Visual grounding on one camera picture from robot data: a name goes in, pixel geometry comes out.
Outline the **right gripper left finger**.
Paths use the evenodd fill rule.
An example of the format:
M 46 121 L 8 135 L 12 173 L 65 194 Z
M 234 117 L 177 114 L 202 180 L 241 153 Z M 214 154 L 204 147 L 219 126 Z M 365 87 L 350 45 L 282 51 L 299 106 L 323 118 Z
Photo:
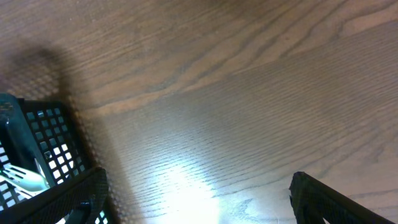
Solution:
M 1 223 L 94 223 L 108 195 L 106 171 L 95 167 L 1 212 Z

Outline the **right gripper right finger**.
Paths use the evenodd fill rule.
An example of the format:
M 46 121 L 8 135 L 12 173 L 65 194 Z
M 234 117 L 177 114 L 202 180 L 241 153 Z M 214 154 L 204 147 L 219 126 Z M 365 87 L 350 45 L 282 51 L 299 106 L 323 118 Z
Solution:
M 298 224 L 393 224 L 305 172 L 293 174 L 289 190 Z

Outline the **white plastic fork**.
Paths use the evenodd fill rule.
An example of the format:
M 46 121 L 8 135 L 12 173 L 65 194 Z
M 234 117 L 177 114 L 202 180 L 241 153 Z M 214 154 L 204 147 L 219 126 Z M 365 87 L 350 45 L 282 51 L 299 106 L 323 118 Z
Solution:
M 17 193 L 31 199 L 50 188 L 41 166 L 36 163 L 36 167 L 39 173 L 10 164 L 1 170 L 1 177 L 14 186 Z

